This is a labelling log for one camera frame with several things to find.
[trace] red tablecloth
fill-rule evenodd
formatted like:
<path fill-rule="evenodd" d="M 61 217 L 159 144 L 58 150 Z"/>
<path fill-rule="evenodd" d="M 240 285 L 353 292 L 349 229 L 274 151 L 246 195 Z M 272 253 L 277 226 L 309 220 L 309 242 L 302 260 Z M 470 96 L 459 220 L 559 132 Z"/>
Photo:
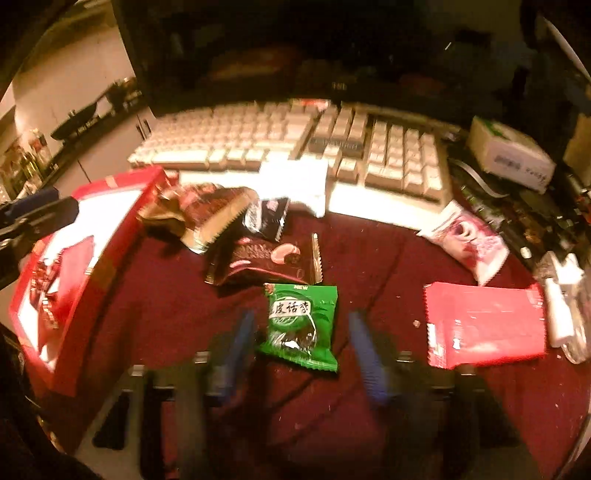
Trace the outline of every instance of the red tablecloth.
<path fill-rule="evenodd" d="M 225 448 L 225 466 L 240 478 L 304 478 L 310 468 L 327 472 L 326 478 L 337 471 L 370 478 L 379 468 L 384 426 L 364 395 L 348 345 L 347 314 L 367 310 L 371 323 L 394 335 L 400 349 L 426 359 L 423 285 L 475 282 L 439 247 L 403 228 L 329 214 L 321 220 L 291 215 L 287 230 L 319 234 L 324 282 L 339 288 L 333 338 L 339 375 L 258 361 L 248 395 L 217 415 L 212 441 Z M 255 309 L 265 326 L 262 288 L 220 296 L 203 282 L 203 270 L 204 258 L 185 248 L 154 238 L 138 242 L 97 322 L 78 396 L 37 392 L 66 449 L 76 447 L 128 365 L 158 368 L 185 360 L 206 349 L 216 332 L 229 330 L 245 308 Z M 510 257 L 489 285 L 524 288 L 531 282 Z M 543 359 L 480 372 L 541 472 L 552 476 L 587 412 L 590 366 L 572 365 L 560 350 L 550 349 Z"/>

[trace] chocolate wrapper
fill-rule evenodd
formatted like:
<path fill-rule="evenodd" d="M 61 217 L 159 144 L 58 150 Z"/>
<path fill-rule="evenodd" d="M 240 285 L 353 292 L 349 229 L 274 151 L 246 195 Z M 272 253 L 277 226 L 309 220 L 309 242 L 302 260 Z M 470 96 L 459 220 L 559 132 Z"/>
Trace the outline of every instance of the chocolate wrapper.
<path fill-rule="evenodd" d="M 442 247 L 472 272 L 480 286 L 496 275 L 509 255 L 499 235 L 453 200 L 443 209 L 436 225 L 417 235 Z"/>
<path fill-rule="evenodd" d="M 258 200 L 247 208 L 244 228 L 253 235 L 278 242 L 290 207 L 288 198 Z"/>
<path fill-rule="evenodd" d="M 160 191 L 154 202 L 139 211 L 138 218 L 146 227 L 168 230 L 202 254 L 257 200 L 256 192 L 246 187 L 177 185 Z"/>
<path fill-rule="evenodd" d="M 280 244 L 243 236 L 217 249 L 205 280 L 216 286 L 270 281 L 302 285 L 322 282 L 318 235 L 285 238 Z"/>
<path fill-rule="evenodd" d="M 336 372 L 330 343 L 337 288 L 265 283 L 265 294 L 269 324 L 259 350 L 302 367 Z"/>

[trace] red box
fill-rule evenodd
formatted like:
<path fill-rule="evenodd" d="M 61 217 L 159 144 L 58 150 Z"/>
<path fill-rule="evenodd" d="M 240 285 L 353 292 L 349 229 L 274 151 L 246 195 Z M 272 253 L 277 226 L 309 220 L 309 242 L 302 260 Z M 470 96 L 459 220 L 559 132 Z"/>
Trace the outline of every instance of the red box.
<path fill-rule="evenodd" d="M 22 269 L 9 313 L 26 356 L 31 383 L 36 391 L 46 388 L 74 396 L 93 327 L 117 269 L 141 233 L 137 213 L 155 195 L 155 187 L 166 182 L 161 167 L 148 167 L 107 177 L 77 189 L 76 221 L 36 243 Z M 85 280 L 73 302 L 55 353 L 37 351 L 37 311 L 29 302 L 31 274 L 37 261 L 53 259 L 64 247 L 95 236 L 95 254 Z"/>

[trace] computer monitor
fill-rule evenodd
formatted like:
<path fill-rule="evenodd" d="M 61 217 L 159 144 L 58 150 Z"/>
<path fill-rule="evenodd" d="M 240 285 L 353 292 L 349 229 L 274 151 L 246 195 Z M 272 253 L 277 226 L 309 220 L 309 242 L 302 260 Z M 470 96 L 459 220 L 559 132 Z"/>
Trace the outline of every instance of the computer monitor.
<path fill-rule="evenodd" d="M 528 61 L 519 2 L 113 0 L 157 115 L 329 98 L 469 125 Z"/>

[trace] green snack package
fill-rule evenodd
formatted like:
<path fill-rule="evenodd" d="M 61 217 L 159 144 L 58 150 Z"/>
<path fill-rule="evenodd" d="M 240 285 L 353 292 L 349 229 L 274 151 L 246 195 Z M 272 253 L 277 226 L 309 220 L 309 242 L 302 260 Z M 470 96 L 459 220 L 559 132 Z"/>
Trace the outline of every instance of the green snack package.
<path fill-rule="evenodd" d="M 265 283 L 269 297 L 267 339 L 259 350 L 302 367 L 336 372 L 330 351 L 336 287 Z"/>

